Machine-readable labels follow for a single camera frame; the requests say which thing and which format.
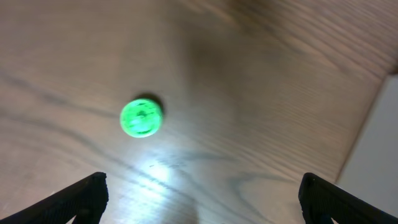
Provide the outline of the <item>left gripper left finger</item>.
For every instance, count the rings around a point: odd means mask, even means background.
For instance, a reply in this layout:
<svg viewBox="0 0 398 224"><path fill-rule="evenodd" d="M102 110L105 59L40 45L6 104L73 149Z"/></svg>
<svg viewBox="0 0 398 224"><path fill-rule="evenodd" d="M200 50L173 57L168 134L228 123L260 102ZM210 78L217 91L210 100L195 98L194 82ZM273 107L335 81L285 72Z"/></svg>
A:
<svg viewBox="0 0 398 224"><path fill-rule="evenodd" d="M109 200L106 174L95 172L1 220L2 224L99 224Z"/></svg>

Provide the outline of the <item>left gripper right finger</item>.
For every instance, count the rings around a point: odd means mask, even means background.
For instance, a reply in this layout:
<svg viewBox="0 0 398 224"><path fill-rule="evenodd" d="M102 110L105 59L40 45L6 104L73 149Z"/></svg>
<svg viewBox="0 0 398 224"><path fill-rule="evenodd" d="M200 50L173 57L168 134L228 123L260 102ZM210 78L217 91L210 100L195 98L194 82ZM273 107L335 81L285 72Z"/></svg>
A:
<svg viewBox="0 0 398 224"><path fill-rule="evenodd" d="M298 199L306 224L397 224L396 217L310 172L303 175Z"/></svg>

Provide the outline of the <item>green ridged disc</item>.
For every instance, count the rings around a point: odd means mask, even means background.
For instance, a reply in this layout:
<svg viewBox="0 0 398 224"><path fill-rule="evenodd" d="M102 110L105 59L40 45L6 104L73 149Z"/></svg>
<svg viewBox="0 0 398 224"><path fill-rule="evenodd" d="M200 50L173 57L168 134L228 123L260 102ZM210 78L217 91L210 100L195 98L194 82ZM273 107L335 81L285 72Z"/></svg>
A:
<svg viewBox="0 0 398 224"><path fill-rule="evenodd" d="M148 98L138 98L126 104L119 115L122 130L134 138L155 134L163 123L160 105Z"/></svg>

